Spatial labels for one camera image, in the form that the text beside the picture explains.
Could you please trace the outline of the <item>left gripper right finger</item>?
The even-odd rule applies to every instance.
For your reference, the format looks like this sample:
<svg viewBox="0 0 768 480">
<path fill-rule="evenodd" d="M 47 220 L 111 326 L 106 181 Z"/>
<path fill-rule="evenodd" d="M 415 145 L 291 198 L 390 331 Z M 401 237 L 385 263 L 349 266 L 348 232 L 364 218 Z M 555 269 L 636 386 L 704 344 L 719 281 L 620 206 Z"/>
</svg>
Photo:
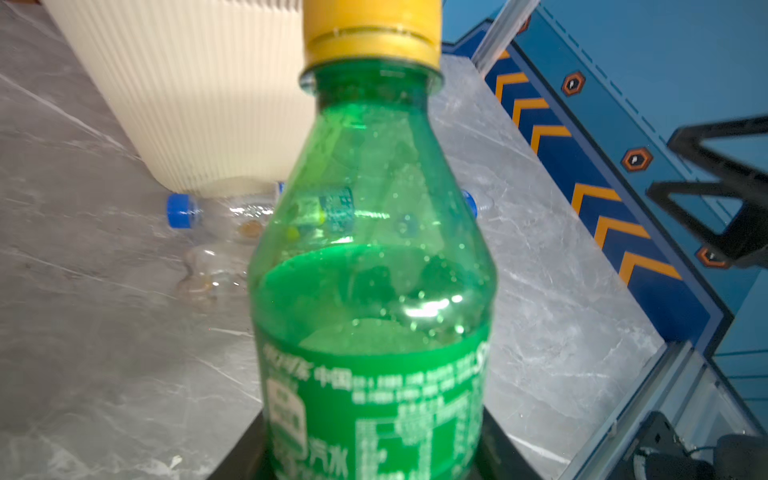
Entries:
<svg viewBox="0 0 768 480">
<path fill-rule="evenodd" d="M 489 410 L 473 460 L 473 480 L 541 480 L 542 477 L 519 453 Z"/>
</svg>

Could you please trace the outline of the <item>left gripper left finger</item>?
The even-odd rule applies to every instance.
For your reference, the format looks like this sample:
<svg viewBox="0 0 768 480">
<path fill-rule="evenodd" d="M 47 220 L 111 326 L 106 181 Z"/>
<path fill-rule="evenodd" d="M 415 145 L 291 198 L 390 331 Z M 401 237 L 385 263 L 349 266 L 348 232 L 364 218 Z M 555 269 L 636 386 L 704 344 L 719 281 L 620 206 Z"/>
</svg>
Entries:
<svg viewBox="0 0 768 480">
<path fill-rule="evenodd" d="M 268 480 L 270 460 L 264 415 L 259 413 L 208 480 Z"/>
</svg>

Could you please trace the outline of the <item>small bottle red white label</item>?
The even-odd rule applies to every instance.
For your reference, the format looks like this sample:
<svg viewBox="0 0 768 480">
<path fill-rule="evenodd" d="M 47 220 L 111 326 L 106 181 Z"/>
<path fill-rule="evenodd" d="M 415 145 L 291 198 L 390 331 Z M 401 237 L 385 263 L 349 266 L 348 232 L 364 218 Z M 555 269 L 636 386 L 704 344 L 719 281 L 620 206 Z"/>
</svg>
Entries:
<svg viewBox="0 0 768 480">
<path fill-rule="evenodd" d="M 247 296 L 247 270 L 255 247 L 235 242 L 194 246 L 182 257 L 186 275 L 176 295 L 204 308 Z"/>
</svg>

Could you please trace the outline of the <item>green Sprite bottle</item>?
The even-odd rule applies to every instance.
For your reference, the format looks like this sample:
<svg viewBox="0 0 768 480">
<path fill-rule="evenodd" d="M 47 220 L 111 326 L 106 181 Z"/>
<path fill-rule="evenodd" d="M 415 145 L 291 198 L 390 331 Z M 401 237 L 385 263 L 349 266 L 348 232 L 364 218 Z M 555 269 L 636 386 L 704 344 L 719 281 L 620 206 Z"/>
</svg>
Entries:
<svg viewBox="0 0 768 480">
<path fill-rule="evenodd" d="M 248 271 L 280 479 L 463 479 L 494 262 L 432 129 L 437 1 L 307 1 L 317 115 Z"/>
</svg>

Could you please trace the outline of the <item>clear bottle blue yellow label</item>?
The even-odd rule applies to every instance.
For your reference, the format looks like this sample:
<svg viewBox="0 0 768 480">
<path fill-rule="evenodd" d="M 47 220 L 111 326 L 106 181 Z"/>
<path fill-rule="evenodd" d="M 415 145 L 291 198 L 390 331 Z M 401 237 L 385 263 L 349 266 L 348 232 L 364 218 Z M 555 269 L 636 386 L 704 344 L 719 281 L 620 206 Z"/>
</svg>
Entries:
<svg viewBox="0 0 768 480">
<path fill-rule="evenodd" d="M 256 243 L 269 224 L 284 190 L 276 182 L 263 193 L 201 198 L 174 193 L 166 201 L 166 219 L 177 230 L 200 230 L 230 242 Z"/>
</svg>

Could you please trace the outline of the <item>clear Pepsi water bottle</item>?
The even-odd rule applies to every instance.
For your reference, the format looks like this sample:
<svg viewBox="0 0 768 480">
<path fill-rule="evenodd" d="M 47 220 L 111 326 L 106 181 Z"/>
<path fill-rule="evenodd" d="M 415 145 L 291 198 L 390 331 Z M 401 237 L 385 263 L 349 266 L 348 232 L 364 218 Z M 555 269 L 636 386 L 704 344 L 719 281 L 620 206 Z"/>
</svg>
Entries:
<svg viewBox="0 0 768 480">
<path fill-rule="evenodd" d="M 479 189 L 463 189 L 464 198 L 475 218 L 491 210 L 495 203 L 493 198 Z"/>
</svg>

